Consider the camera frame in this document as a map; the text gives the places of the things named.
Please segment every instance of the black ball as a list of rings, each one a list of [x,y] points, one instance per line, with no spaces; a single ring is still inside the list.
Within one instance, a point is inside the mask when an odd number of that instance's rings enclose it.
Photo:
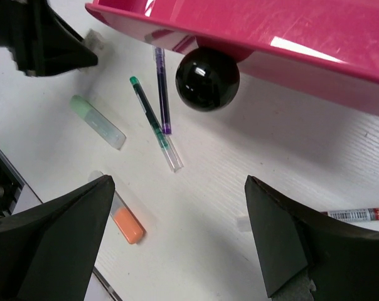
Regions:
[[[179,96],[191,108],[212,111],[228,105],[240,85],[235,60],[210,48],[188,53],[177,69]]]

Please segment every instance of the barcode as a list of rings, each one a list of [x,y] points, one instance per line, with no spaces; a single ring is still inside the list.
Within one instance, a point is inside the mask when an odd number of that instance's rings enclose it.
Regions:
[[[344,210],[330,211],[328,216],[339,219],[341,221],[370,221],[370,213],[368,210]]]

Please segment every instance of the orange cap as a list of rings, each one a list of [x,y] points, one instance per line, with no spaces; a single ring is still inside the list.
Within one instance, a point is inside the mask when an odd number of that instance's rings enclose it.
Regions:
[[[128,243],[137,243],[144,236],[144,229],[127,207],[120,207],[114,213],[113,220],[125,236]]]

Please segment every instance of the red pen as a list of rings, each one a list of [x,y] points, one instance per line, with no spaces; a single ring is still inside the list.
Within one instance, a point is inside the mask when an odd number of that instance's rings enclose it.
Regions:
[[[379,221],[379,208],[335,210],[321,213],[345,222]]]

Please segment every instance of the pen tip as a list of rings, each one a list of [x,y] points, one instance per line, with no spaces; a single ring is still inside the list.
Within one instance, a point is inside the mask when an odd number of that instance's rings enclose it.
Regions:
[[[129,81],[130,81],[131,84],[133,84],[133,85],[139,83],[139,80],[138,80],[136,77],[130,77]]]

